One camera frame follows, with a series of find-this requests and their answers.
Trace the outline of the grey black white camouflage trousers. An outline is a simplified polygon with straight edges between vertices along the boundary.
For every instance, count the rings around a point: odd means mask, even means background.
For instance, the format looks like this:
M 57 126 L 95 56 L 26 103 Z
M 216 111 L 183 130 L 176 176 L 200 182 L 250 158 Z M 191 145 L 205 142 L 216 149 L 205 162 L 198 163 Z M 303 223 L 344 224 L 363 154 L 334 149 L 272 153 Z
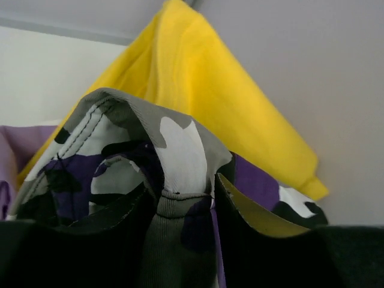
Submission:
M 230 152 L 192 117 L 113 89 L 79 103 L 7 218 L 69 227 L 143 184 L 155 214 L 134 287 L 223 287 L 218 173 L 290 223 L 312 229 L 328 222 L 312 199 Z

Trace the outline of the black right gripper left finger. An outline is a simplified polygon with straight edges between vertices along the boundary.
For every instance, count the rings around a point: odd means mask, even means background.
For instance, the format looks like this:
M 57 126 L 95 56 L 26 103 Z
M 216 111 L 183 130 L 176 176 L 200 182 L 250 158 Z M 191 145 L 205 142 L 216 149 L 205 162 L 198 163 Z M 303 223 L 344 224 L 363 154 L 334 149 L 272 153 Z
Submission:
M 155 214 L 143 184 L 69 227 L 1 222 L 1 287 L 134 287 Z

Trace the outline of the purple trousers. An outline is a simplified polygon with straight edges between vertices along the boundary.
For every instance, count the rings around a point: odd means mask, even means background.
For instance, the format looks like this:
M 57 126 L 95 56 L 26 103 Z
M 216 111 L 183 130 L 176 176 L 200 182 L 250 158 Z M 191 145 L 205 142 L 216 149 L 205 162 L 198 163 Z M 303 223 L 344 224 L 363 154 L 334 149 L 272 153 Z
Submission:
M 1 126 L 1 220 L 18 191 L 17 176 L 52 134 L 55 125 Z

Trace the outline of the yellow trousers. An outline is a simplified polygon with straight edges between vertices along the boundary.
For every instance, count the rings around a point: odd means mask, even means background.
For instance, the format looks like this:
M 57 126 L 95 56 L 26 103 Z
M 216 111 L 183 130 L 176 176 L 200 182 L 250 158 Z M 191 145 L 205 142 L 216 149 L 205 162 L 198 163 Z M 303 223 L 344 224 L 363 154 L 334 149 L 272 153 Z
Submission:
M 329 191 L 318 158 L 209 22 L 166 1 L 89 90 L 114 88 L 191 115 L 231 151 L 313 200 Z

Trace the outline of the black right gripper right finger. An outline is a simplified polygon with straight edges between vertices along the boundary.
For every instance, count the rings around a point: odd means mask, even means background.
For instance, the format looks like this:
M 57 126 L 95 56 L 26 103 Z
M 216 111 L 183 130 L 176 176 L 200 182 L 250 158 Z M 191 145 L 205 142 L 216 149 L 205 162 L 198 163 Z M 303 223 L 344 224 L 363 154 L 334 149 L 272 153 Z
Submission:
M 290 223 L 215 178 L 228 287 L 382 287 L 383 229 Z

